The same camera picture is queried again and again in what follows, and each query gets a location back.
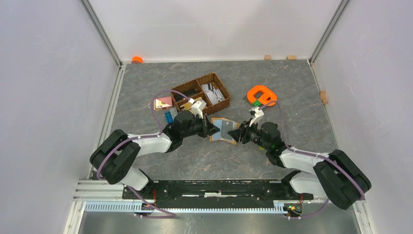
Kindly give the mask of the yellow leather card holder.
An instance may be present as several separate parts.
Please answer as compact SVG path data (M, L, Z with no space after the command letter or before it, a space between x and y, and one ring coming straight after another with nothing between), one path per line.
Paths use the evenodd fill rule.
M212 124L214 124L218 129L220 130L219 132L211 135L209 137L209 141L218 141L222 140L225 142L228 142L230 144L236 145L237 142L234 140L229 134L229 131L236 130L240 127L240 123L226 119L226 118L220 118L220 117L213 117L211 119Z

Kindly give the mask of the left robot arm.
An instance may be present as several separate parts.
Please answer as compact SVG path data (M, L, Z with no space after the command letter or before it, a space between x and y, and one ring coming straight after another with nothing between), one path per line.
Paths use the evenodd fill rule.
M90 163L97 169L98 179L109 184L130 186L145 199L152 195L153 185L142 170L132 167L139 156L169 153L180 147L186 137L197 135L206 138L219 131L207 115L181 111L161 134L133 135L121 129L114 130L92 153Z

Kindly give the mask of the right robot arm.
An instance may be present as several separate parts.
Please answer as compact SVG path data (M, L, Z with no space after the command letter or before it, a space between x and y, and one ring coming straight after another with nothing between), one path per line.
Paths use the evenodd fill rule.
M294 199L299 194L326 197L337 207L346 210L364 199L372 184L367 176L342 150L314 153L299 150L284 142L277 124L243 122L228 134L238 143L252 142L266 150L268 160L275 166L297 169L281 186L282 195Z

